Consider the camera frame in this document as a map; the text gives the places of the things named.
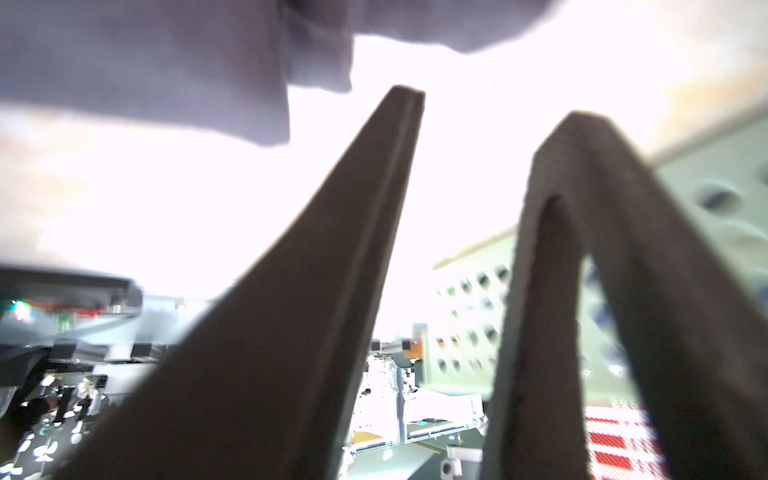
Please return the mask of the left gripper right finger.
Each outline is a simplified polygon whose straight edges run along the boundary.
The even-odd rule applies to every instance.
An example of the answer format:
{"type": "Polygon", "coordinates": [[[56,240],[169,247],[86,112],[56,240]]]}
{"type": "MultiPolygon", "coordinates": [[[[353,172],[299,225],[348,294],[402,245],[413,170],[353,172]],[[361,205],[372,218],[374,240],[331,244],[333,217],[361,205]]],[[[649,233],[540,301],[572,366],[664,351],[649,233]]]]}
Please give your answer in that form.
{"type": "Polygon", "coordinates": [[[675,479],[767,475],[767,324],[612,123],[566,116],[534,155],[484,479],[584,479],[577,277],[596,264],[675,479]]]}

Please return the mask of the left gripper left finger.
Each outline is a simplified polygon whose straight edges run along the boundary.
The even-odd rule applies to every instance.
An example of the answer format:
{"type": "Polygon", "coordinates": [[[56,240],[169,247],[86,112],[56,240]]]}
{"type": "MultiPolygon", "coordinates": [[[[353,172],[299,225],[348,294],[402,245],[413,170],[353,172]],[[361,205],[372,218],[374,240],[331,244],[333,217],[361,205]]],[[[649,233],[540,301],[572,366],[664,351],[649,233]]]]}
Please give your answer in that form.
{"type": "Polygon", "coordinates": [[[424,113],[385,95],[301,214],[60,479],[332,479],[424,113]]]}

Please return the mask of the dark grey checked pillowcase back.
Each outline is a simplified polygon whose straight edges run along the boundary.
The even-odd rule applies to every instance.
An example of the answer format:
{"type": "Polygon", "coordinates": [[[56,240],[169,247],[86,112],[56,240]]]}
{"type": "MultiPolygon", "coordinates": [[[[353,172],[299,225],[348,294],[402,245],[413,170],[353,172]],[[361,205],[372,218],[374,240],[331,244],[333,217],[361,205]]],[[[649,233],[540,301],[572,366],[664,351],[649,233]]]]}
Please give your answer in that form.
{"type": "Polygon", "coordinates": [[[472,53],[546,1],[5,1],[5,101],[194,126],[262,146],[290,138],[292,85],[345,93],[354,40],[472,53]]]}

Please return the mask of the green circuit board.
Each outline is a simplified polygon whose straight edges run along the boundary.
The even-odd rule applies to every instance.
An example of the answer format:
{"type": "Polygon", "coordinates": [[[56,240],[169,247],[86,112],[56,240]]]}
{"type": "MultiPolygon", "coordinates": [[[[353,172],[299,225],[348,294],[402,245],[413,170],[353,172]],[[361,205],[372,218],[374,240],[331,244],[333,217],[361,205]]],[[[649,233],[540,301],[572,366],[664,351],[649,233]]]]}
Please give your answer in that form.
{"type": "Polygon", "coordinates": [[[137,316],[144,295],[125,277],[56,269],[3,265],[1,322],[45,333],[69,333],[81,327],[137,316]]]}

